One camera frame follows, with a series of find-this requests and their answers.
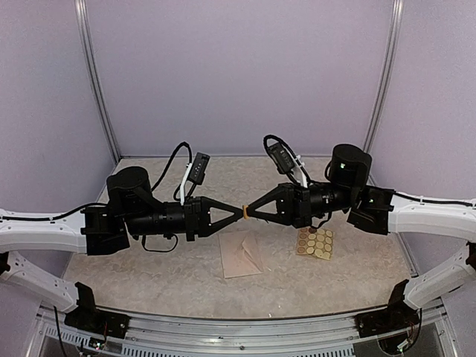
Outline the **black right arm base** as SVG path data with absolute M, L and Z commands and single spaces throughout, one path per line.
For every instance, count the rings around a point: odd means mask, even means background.
M 405 279 L 394 286 L 384 309 L 355 316 L 356 328 L 360 338 L 408 328 L 411 324 L 420 324 L 419 310 L 404 302 L 404 290 L 408 283 L 409 279 Z

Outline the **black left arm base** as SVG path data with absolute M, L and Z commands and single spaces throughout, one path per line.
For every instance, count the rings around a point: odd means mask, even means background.
M 77 289 L 76 305 L 71 312 L 65 314 L 65 325 L 96 333 L 104 338 L 125 339 L 130 317 L 125 314 L 98 309 L 94 293 L 90 287 L 80 282 L 76 282 L 74 286 Z

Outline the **brown round sticker sheet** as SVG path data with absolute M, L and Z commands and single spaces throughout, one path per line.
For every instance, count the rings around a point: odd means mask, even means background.
M 331 260 L 335 234 L 323 228 L 299 228 L 295 252 L 297 255 Z

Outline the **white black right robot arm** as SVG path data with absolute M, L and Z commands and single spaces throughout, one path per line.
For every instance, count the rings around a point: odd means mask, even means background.
M 333 148 L 324 182 L 279 184 L 244 209 L 247 217 L 295 228 L 343 211 L 355 228 L 372 234 L 420 233 L 464 240 L 445 262 L 393 288 L 389 308 L 423 308 L 475 280 L 475 201 L 432 199 L 370 186 L 372 158 L 352 144 Z

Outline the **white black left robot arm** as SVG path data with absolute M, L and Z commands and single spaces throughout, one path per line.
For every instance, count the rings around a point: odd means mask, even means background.
M 59 311 L 97 311 L 91 288 L 71 283 L 26 260 L 22 250 L 112 255 L 130 238 L 184 234 L 187 241 L 209 237 L 242 218 L 242 210 L 208 197 L 161 202 L 152 194 L 148 172 L 127 167 L 106 180 L 109 200 L 67 213 L 21 216 L 1 211 L 1 281 L 40 296 Z

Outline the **pink envelope with flap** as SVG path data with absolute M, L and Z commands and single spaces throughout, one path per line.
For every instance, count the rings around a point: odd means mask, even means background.
M 220 234 L 219 248 L 225 279 L 264 272 L 257 238 L 249 231 Z

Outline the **round brown seal sticker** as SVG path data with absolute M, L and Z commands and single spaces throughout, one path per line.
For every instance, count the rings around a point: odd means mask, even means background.
M 248 215 L 248 205 L 243 205 L 242 206 L 242 212 L 243 212 L 243 218 L 244 219 L 249 219 L 250 216 Z

